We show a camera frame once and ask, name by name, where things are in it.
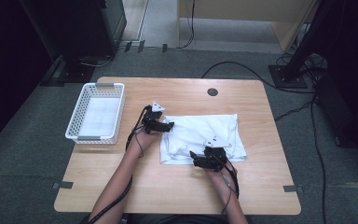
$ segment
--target table top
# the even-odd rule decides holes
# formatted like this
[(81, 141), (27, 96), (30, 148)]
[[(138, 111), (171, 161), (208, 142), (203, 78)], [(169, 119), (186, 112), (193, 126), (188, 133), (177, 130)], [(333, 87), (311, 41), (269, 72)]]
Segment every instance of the table top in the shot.
[[(142, 109), (157, 101), (164, 115), (238, 114), (246, 161), (238, 170), (240, 204), (247, 215), (297, 215), (293, 180), (263, 84), (258, 80), (102, 77), (124, 83), (125, 105), (115, 145), (76, 144), (54, 207), (59, 212), (90, 212), (125, 152), (125, 143)], [(207, 91), (215, 88), (216, 96)], [(223, 205), (212, 183), (194, 165), (159, 163), (159, 141), (138, 161), (126, 213), (220, 214)]]

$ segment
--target white cloth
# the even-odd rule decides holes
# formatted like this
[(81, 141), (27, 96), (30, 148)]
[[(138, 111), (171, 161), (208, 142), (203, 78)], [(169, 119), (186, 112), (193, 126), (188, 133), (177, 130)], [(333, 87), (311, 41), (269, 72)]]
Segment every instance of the white cloth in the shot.
[(169, 133), (164, 133), (160, 142), (162, 164), (193, 164), (189, 151), (203, 155), (204, 142), (214, 138), (231, 144), (224, 147), (230, 161), (244, 161), (245, 147), (238, 133), (238, 116), (165, 116), (163, 122), (175, 122)]

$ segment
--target wooden desk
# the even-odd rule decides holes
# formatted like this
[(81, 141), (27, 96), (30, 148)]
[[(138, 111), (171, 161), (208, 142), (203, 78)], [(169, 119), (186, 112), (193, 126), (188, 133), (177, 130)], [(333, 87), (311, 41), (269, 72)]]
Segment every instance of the wooden desk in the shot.
[[(319, 0), (197, 0), (194, 18), (235, 21), (271, 21), (282, 51), (287, 51), (301, 26), (313, 16)], [(177, 0), (177, 43), (180, 19), (191, 19), (193, 0)]]
[[(240, 203), (249, 215), (296, 215), (296, 192), (263, 84), (256, 80), (102, 77), (125, 84), (126, 101), (116, 145), (76, 145), (54, 207), (59, 212), (90, 212), (117, 169), (125, 142), (142, 109), (157, 101), (163, 115), (238, 114), (246, 161), (238, 169)], [(207, 90), (215, 88), (217, 96)], [(193, 165), (159, 163), (159, 141), (139, 160), (126, 213), (219, 214), (223, 208), (204, 172)]]

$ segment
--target basket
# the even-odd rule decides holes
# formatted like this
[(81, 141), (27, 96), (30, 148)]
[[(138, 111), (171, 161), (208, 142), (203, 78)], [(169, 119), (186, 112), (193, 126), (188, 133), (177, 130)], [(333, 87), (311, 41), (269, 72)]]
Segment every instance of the basket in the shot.
[(65, 137), (78, 144), (115, 144), (124, 101), (122, 83), (85, 84)]

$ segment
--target person's left arm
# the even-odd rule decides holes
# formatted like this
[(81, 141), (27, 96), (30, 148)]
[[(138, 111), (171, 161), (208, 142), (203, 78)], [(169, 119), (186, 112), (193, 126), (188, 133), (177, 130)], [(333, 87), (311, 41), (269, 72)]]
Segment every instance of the person's left arm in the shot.
[[(120, 165), (106, 184), (103, 192), (92, 208), (89, 221), (123, 193), (130, 182), (131, 175), (135, 170), (140, 156), (142, 156), (144, 150), (159, 137), (161, 137), (161, 133), (147, 134), (145, 130), (141, 130), (133, 135)], [(126, 202), (127, 196), (101, 216), (96, 223), (118, 223), (121, 220)]]

